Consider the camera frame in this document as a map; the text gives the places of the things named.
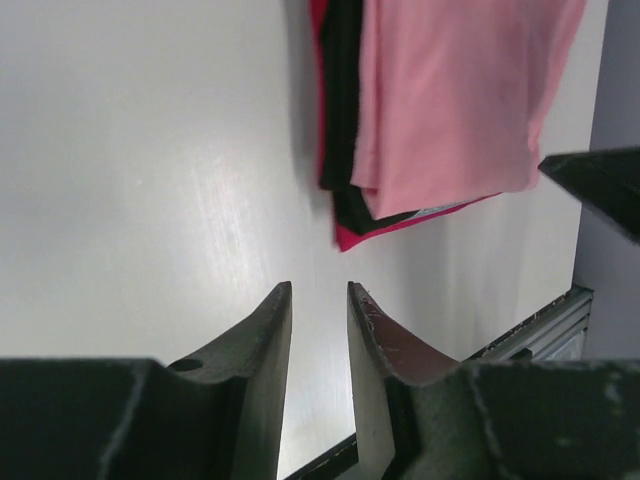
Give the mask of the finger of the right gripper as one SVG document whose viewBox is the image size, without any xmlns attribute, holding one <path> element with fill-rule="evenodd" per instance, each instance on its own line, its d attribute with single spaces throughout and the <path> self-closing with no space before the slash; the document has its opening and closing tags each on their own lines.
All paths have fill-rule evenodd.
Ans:
<svg viewBox="0 0 640 480">
<path fill-rule="evenodd" d="M 639 241 L 637 146 L 545 157 L 538 170 L 630 241 Z"/>
</svg>

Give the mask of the pink t shirt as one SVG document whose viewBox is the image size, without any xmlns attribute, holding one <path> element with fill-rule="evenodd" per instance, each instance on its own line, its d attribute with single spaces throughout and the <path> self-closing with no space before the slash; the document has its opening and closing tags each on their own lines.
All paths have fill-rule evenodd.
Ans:
<svg viewBox="0 0 640 480">
<path fill-rule="evenodd" d="M 582 1 L 368 1 L 352 183 L 376 219 L 516 193 Z"/>
</svg>

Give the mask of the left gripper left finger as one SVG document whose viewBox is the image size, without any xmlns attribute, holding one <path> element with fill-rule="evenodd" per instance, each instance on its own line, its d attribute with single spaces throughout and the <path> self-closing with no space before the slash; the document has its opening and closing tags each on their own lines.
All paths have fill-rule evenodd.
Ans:
<svg viewBox="0 0 640 480">
<path fill-rule="evenodd" d="M 292 286 L 193 353 L 1 363 L 5 479 L 273 479 Z"/>
</svg>

